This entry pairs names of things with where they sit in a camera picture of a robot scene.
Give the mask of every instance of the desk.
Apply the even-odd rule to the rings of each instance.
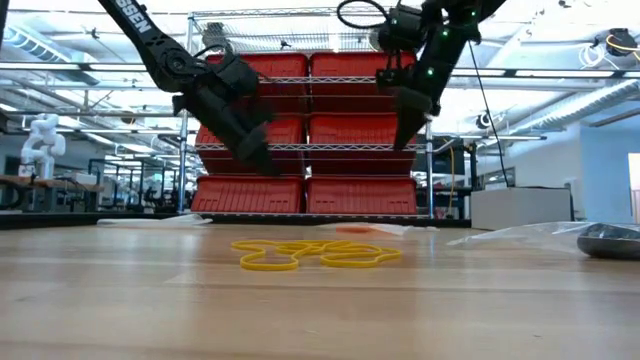
[[[313,227],[0,232],[0,348],[13,359],[632,360],[637,263]],[[242,270],[244,239],[402,249],[376,269]]]
[[[81,191],[88,193],[88,209],[95,209],[98,201],[98,194],[104,191],[104,186],[100,185],[84,185],[77,186],[69,181],[55,180],[55,179],[35,179],[33,183],[30,177],[13,176],[13,175],[0,175],[1,180],[12,181],[20,186],[32,189],[44,189],[44,211],[53,211],[56,200],[57,191]]]

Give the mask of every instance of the red storage bin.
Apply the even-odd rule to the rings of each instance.
[[[395,139],[396,114],[312,114],[310,144],[384,144]],[[415,159],[411,151],[310,151],[312,174],[407,176]]]
[[[411,178],[317,177],[307,179],[307,213],[415,215]]]
[[[279,114],[276,120],[266,124],[269,144],[304,144],[304,115]],[[200,127],[196,145],[220,144],[207,128]],[[231,156],[228,150],[198,150],[205,169],[210,174],[248,174],[255,169],[248,167]],[[303,174],[302,154],[299,151],[276,151],[272,153],[276,166],[283,174]]]
[[[378,69],[387,67],[384,53],[317,53],[311,56],[312,77],[374,77]],[[416,62],[415,55],[404,53],[402,66]],[[389,112],[395,100],[380,93],[373,84],[313,84],[311,108],[314,112]]]
[[[302,177],[202,176],[193,212],[300,213]]]
[[[267,77],[307,77],[309,59],[304,54],[246,54],[241,55],[255,71]],[[207,57],[217,63],[220,55]],[[268,101],[276,112],[307,112],[309,93],[307,84],[261,84],[258,94]]]

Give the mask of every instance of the yellow object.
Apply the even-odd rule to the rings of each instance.
[[[266,257],[267,250],[264,246],[274,246],[276,253],[289,255],[291,261],[285,264],[254,263],[253,261]],[[252,254],[240,258],[240,266],[256,271],[295,270],[300,266],[300,258],[309,255],[320,255],[320,261],[325,266],[343,268],[371,268],[380,265],[383,261],[402,257],[400,250],[347,240],[245,240],[236,241],[231,244],[231,247],[237,250],[253,251]]]

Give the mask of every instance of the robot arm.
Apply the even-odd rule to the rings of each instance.
[[[220,64],[208,64],[158,29],[137,1],[98,1],[134,44],[156,86],[182,93],[173,97],[176,115],[186,109],[238,160],[265,175],[276,175],[260,126],[270,115],[231,107],[240,98],[256,94],[258,74],[247,63],[226,51]]]
[[[440,97],[464,47],[472,40],[480,42],[478,23],[491,16],[504,1],[427,0],[421,9],[398,3],[388,13],[372,0],[346,0],[338,6],[338,18],[345,25],[378,31],[378,43],[389,53],[390,60],[394,56],[399,58],[400,52],[417,52],[423,48],[415,65],[389,67],[376,73],[379,87],[396,90],[396,150],[404,148],[422,128],[426,113],[440,114]],[[349,23],[341,16],[340,10],[354,2],[375,6],[385,16],[385,22],[369,27]],[[447,12],[447,18],[443,16],[443,10]]]

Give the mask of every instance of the clear plastic sheet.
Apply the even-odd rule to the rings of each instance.
[[[98,226],[135,228],[184,228],[209,224],[211,219],[203,219],[198,214],[176,216],[168,219],[100,219]]]
[[[327,230],[335,230],[336,232],[341,233],[351,233],[351,234],[370,234],[370,233],[385,233],[391,234],[395,236],[404,236],[409,231],[438,231],[437,228],[434,227],[414,227],[414,226],[400,226],[400,225],[391,225],[391,224],[376,224],[376,223],[361,223],[361,222],[351,222],[351,223],[335,223],[335,224],[325,224],[318,225],[320,229]]]
[[[517,243],[543,250],[599,258],[640,259],[640,226],[593,222],[553,222],[517,226],[450,241],[450,246]]]

